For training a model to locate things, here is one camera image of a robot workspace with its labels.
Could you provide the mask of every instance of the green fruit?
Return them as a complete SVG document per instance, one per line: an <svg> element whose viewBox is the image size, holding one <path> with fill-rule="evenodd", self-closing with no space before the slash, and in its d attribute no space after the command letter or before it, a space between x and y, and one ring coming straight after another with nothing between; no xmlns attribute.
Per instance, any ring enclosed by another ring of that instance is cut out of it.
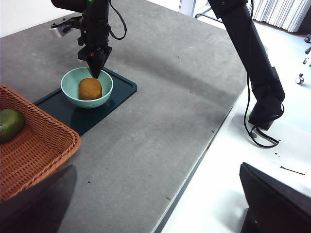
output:
<svg viewBox="0 0 311 233"><path fill-rule="evenodd" d="M23 114L15 109L0 111L0 143L11 140L24 127Z"/></svg>

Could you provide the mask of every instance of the cable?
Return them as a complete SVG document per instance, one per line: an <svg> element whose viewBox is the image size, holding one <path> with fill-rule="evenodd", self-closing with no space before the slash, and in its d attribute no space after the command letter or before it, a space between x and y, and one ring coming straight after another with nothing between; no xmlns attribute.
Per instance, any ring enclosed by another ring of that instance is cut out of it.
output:
<svg viewBox="0 0 311 233"><path fill-rule="evenodd" d="M248 62L249 62L249 69L251 69L251 26L252 26L252 21L253 21L253 13L254 13L254 0L251 0L251 16L250 16L250 24L249 24L249 42L248 42ZM250 138L253 140L254 143L256 143L258 146L262 147L262 148L273 148L275 146L277 146L279 144L279 141L277 141L276 139L266 135L265 133L263 133L258 125L254 125L251 129L251 131L248 130L247 128L247 125L246 125L246 115L247 115L247 112L248 112L248 108L249 108L249 103L250 103L250 87L249 87L249 75L247 73L246 75L246 81L247 81L247 91L248 91L248 100L247 100L247 107L246 107L246 110L245 110L245 114L244 114L244 127L248 133L248 135L250 136ZM281 103L281 106L283 107L282 108L282 113L278 116L275 116L275 117L272 117L271 119L268 119L267 122L270 122L270 121L273 121L273 120L276 120L278 118L280 118L283 113L284 113L284 105ZM253 136L253 130L256 129L256 131L262 136L264 137L266 140L270 141L272 143L272 145L270 146L266 146L266 145L263 145L259 142L257 142Z"/></svg>
<svg viewBox="0 0 311 233"><path fill-rule="evenodd" d="M115 38L116 40L122 40L122 39L125 38L126 32L127 32L126 23L125 23L125 21L124 21L122 15L119 13L119 11L117 11L117 9L111 4L111 0L108 0L108 2L109 2L109 5L111 6L111 8L117 13L117 15L119 16L119 18L120 18L120 20L121 20L121 22L122 22L122 24L123 24L123 27L124 27L124 35L123 35L122 37L117 37L116 35L114 35L114 33L113 33L112 30L111 30L111 26L110 26L110 25L109 25L109 32L110 32L111 36L112 36L113 38Z"/></svg>

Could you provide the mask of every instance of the caster wheel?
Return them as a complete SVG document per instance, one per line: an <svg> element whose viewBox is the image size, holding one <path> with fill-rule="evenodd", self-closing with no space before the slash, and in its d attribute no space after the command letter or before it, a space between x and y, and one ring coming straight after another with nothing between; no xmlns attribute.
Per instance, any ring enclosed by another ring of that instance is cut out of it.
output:
<svg viewBox="0 0 311 233"><path fill-rule="evenodd" d="M302 78L302 77L298 77L298 78L295 79L295 82L296 82L297 84L302 84L304 81L305 81L305 79Z"/></svg>

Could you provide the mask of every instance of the white wall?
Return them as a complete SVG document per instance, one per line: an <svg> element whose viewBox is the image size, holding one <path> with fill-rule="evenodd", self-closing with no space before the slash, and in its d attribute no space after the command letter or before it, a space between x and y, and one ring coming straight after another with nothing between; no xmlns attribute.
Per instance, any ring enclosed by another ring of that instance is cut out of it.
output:
<svg viewBox="0 0 311 233"><path fill-rule="evenodd" d="M160 6L164 6L166 8L173 10L173 11L179 10L180 0L147 0L147 1L156 3Z"/></svg>
<svg viewBox="0 0 311 233"><path fill-rule="evenodd" d="M68 15L51 0L0 0L1 37Z"/></svg>

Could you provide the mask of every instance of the curtain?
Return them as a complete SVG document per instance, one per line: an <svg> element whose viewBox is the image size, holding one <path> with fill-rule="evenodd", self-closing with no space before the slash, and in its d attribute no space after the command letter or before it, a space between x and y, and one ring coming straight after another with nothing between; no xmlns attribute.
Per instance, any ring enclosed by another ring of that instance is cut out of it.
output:
<svg viewBox="0 0 311 233"><path fill-rule="evenodd" d="M297 32L310 6L311 0L254 0L253 19Z"/></svg>

